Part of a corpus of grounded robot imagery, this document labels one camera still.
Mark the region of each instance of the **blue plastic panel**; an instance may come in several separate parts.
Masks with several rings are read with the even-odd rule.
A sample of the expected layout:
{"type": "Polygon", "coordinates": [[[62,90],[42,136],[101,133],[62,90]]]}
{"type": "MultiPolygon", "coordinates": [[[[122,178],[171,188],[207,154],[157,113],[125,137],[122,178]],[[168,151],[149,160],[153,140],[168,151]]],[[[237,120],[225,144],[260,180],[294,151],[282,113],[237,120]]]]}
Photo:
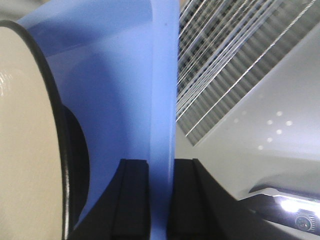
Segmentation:
{"type": "Polygon", "coordinates": [[[166,239],[175,153],[178,0],[51,0],[18,21],[42,49],[90,158],[81,218],[119,160],[150,168],[151,239],[166,239]]]}

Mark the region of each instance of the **metal slat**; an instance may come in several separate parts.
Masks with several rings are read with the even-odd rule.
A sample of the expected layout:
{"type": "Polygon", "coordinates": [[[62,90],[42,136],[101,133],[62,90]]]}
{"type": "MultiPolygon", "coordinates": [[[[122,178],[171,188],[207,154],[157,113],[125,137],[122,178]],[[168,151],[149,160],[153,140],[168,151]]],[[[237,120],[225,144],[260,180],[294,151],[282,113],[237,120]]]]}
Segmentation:
{"type": "MultiPolygon", "coordinates": [[[[231,31],[223,35],[217,32],[217,30],[221,31],[221,28],[217,28],[219,23],[216,24],[216,36],[230,38],[230,40],[219,38],[218,45],[215,45],[214,42],[208,45],[210,41],[208,37],[212,36],[210,33],[207,34],[207,39],[199,38],[197,40],[201,39],[200,42],[192,42],[200,46],[198,45],[195,52],[189,55],[187,59],[189,63],[184,63],[183,67],[180,66],[179,72],[183,75],[179,76],[177,122],[180,124],[185,121],[186,117],[192,119],[189,123],[193,125],[188,124],[188,127],[184,127],[183,132],[193,145],[224,118],[229,110],[320,21],[319,2],[320,0],[309,0],[304,4],[299,0],[279,1],[277,7],[270,8],[269,5],[259,13],[259,16],[257,12],[255,12],[256,15],[247,13],[247,19],[242,25],[239,24],[242,20],[237,19],[236,26],[238,28],[241,26],[242,30],[246,28],[242,32],[233,29],[233,34],[230,34],[231,31]],[[258,24],[258,19],[263,19],[263,21],[258,24]],[[206,55],[196,58],[195,54],[201,51],[206,55]],[[190,68],[192,64],[202,65],[202,68],[192,69],[190,68]]],[[[239,6],[245,1],[236,1],[236,3],[239,6]]],[[[232,18],[228,15],[228,11],[214,14],[222,16],[222,19],[232,18]]],[[[202,26],[209,27],[209,24],[202,24],[202,26]]],[[[183,55],[187,56],[189,50],[191,49],[188,48],[183,55]]]]}

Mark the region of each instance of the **air vent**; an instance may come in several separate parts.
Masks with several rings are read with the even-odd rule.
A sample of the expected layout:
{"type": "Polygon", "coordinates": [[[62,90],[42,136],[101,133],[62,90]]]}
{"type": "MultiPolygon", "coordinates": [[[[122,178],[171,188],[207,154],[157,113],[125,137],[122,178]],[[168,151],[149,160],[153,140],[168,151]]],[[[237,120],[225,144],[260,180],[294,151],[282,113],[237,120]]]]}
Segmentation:
{"type": "Polygon", "coordinates": [[[320,21],[320,0],[189,0],[177,122],[197,144],[320,21]]]}

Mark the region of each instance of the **black edge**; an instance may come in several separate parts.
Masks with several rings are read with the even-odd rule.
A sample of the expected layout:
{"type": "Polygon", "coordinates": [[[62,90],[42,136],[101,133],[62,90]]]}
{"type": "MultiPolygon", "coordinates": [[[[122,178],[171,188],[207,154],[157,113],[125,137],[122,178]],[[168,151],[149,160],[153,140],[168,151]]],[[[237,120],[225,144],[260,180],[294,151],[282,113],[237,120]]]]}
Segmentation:
{"type": "Polygon", "coordinates": [[[70,232],[87,202],[90,181],[90,162],[85,135],[76,116],[66,107],[64,115],[69,134],[72,158],[68,160],[70,184],[70,232]]]}
{"type": "Polygon", "coordinates": [[[112,228],[114,240],[149,239],[149,166],[145,160],[127,160],[112,228]]]}
{"type": "Polygon", "coordinates": [[[111,240],[126,164],[120,161],[111,182],[68,240],[111,240]]]}
{"type": "Polygon", "coordinates": [[[63,105],[60,99],[60,95],[54,81],[54,77],[47,63],[47,60],[39,48],[36,41],[24,29],[16,22],[9,20],[1,20],[0,27],[5,27],[13,30],[17,33],[21,39],[25,42],[33,58],[40,70],[44,84],[49,96],[49,100],[52,107],[52,113],[55,120],[55,126],[57,131],[57,138],[59,142],[60,158],[61,158],[61,170],[62,170],[62,188],[63,188],[63,226],[62,226],[62,239],[67,239],[70,233],[70,225],[73,223],[70,221],[70,171],[69,171],[69,159],[71,158],[71,150],[68,136],[68,129],[65,120],[65,114],[63,105]]]}
{"type": "Polygon", "coordinates": [[[209,225],[190,159],[174,160],[173,192],[167,226],[168,240],[209,239],[209,225]]]}
{"type": "Polygon", "coordinates": [[[298,240],[267,223],[235,200],[210,175],[198,159],[193,159],[206,212],[217,220],[213,229],[223,231],[228,240],[298,240]]]}

